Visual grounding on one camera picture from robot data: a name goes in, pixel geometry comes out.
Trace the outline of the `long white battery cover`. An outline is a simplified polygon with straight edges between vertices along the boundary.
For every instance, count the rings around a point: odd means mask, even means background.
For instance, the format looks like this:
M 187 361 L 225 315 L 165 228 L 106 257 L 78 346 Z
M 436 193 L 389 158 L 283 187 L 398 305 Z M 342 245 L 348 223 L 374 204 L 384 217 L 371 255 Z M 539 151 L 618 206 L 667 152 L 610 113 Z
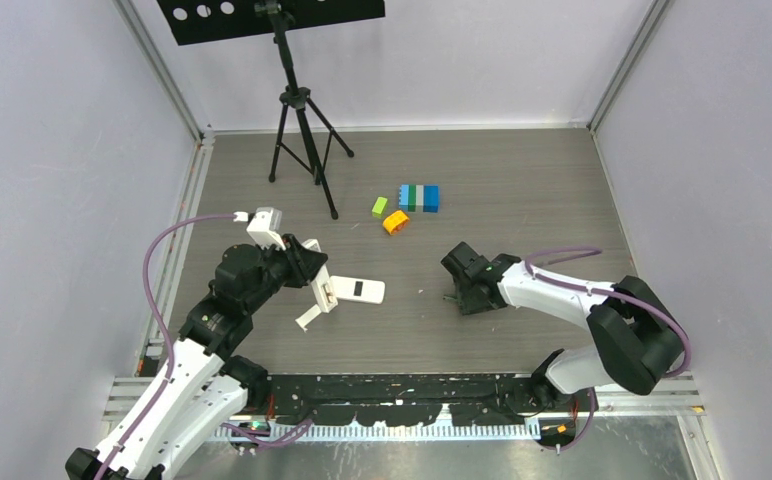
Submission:
M 318 318 L 323 313 L 323 310 L 318 304 L 313 305 L 303 314 L 295 319 L 295 323 L 304 331 L 308 331 L 308 325 Z

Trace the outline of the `white remote with red keypad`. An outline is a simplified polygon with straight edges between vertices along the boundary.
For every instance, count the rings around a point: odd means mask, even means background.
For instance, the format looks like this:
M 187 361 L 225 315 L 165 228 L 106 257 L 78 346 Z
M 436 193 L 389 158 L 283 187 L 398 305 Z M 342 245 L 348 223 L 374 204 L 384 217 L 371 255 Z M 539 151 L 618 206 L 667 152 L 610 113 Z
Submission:
M 330 281 L 336 298 L 340 301 L 379 305 L 385 298 L 383 281 L 332 275 Z

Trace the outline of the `white air conditioner remote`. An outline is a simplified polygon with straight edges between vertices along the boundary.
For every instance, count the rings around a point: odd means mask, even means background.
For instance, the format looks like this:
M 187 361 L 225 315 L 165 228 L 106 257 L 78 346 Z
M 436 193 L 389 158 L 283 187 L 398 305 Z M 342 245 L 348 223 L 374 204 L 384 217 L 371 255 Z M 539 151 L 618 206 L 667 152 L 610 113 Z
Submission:
M 320 311 L 330 313 L 338 305 L 338 298 L 326 265 L 319 269 L 311 286 Z

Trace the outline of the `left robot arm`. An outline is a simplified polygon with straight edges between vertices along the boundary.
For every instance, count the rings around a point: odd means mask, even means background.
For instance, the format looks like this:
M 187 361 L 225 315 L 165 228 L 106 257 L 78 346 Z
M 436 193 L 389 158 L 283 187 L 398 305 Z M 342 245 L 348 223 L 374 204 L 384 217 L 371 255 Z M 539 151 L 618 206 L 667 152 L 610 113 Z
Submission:
M 188 313 L 162 370 L 123 420 L 92 449 L 78 448 L 71 479 L 173 479 L 233 414 L 260 412 L 267 371 L 236 354 L 254 314 L 282 288 L 322 288 L 328 256 L 317 240 L 228 248 L 207 295 Z

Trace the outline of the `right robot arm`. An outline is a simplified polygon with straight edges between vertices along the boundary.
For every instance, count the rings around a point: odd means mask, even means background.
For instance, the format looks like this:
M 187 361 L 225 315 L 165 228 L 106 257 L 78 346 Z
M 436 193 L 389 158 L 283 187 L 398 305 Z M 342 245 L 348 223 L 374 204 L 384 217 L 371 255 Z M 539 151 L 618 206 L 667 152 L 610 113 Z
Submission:
M 590 335 L 588 346 L 557 350 L 531 373 L 534 400 L 546 410 L 558 410 L 572 395 L 609 384 L 645 396 L 691 363 L 688 334 L 642 279 L 628 275 L 618 282 L 591 281 L 549 269 L 600 252 L 561 247 L 524 258 L 502 253 L 487 259 L 461 242 L 441 260 L 461 314 L 527 308 Z

